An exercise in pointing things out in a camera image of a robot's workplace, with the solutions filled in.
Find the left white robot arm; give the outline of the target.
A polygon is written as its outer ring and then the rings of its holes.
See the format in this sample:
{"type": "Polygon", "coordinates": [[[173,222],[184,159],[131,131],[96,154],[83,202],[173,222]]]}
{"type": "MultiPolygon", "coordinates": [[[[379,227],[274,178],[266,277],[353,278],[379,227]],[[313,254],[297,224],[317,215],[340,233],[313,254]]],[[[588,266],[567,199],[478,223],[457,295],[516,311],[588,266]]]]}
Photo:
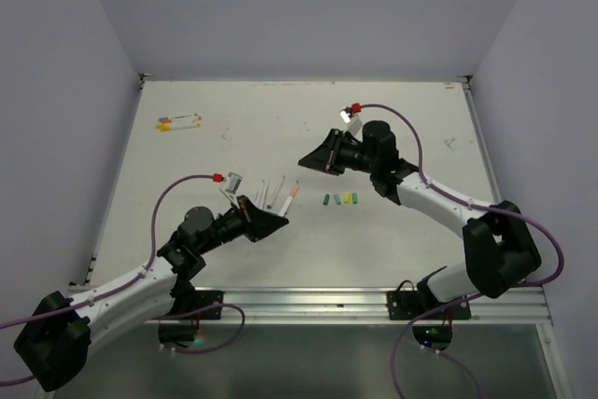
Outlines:
{"type": "Polygon", "coordinates": [[[116,337],[154,318],[188,315],[194,305],[191,281],[205,267],[206,253],[239,237],[258,242],[288,223],[245,195],[219,216],[194,207],[155,255],[133,271],[71,297],[45,296],[14,349],[44,391],[58,390],[116,337]]]}

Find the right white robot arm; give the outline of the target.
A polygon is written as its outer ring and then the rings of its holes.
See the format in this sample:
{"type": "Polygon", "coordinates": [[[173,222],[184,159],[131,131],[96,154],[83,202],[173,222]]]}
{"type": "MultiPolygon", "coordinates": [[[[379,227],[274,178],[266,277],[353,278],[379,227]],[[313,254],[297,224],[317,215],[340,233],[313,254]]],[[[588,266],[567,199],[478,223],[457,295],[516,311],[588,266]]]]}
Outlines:
{"type": "Polygon", "coordinates": [[[449,302],[480,293],[495,299],[525,280],[541,264],[541,256],[519,209],[504,201],[475,207],[464,196],[442,195],[423,181],[418,167],[399,154],[385,121],[370,121],[363,137],[333,129],[324,141],[299,160],[303,168],[340,176],[346,170],[368,174],[375,191],[398,206],[426,215],[463,242],[464,260],[443,266],[421,279],[416,305],[421,314],[437,317],[449,302]]]}

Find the dark green marker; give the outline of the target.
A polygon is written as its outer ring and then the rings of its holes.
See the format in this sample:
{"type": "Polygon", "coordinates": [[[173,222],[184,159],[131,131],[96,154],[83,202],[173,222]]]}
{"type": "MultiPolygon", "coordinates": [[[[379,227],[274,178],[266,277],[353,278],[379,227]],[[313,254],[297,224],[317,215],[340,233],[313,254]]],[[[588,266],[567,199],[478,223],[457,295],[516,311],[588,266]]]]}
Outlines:
{"type": "Polygon", "coordinates": [[[272,192],[272,194],[271,194],[271,196],[270,196],[270,198],[269,198],[269,200],[268,200],[268,202],[266,204],[266,208],[267,209],[272,209],[273,206],[275,205],[275,203],[276,203],[276,201],[278,199],[279,193],[280,193],[280,191],[281,191],[281,189],[282,189],[282,187],[283,187],[283,185],[285,183],[285,179],[286,179],[286,177],[282,176],[281,179],[280,179],[280,181],[276,185],[275,189],[273,190],[273,192],[272,192]]]}

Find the orange capped marker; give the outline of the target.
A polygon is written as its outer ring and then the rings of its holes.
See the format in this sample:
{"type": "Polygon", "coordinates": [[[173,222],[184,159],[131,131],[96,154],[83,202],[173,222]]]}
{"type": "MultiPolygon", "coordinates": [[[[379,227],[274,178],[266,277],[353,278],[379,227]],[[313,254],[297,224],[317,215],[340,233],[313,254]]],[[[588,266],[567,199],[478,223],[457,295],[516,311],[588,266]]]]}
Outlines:
{"type": "Polygon", "coordinates": [[[155,128],[161,132],[172,132],[178,130],[185,130],[185,129],[192,129],[200,127],[201,123],[199,121],[192,121],[192,122],[172,122],[172,123],[159,123],[155,125],[155,128]]]}

